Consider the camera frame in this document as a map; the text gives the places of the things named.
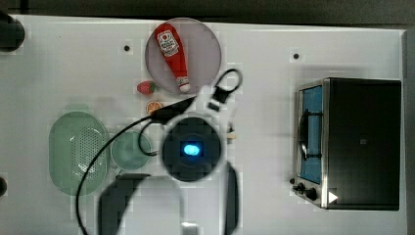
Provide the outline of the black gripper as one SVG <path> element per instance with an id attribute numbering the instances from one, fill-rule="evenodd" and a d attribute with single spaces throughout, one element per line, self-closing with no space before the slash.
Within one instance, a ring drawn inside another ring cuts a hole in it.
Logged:
<path id="1" fill-rule="evenodd" d="M 234 124 L 233 122 L 229 122 L 228 123 L 228 133 L 234 132 L 235 128 L 234 128 Z"/>

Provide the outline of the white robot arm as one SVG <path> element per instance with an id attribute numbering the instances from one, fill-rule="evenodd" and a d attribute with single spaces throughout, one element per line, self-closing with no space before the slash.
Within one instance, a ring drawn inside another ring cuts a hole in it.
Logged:
<path id="1" fill-rule="evenodd" d="M 233 235 L 237 172 L 228 161 L 234 91 L 205 86 L 155 112 L 165 121 L 158 175 L 126 173 L 101 194 L 97 235 Z"/>

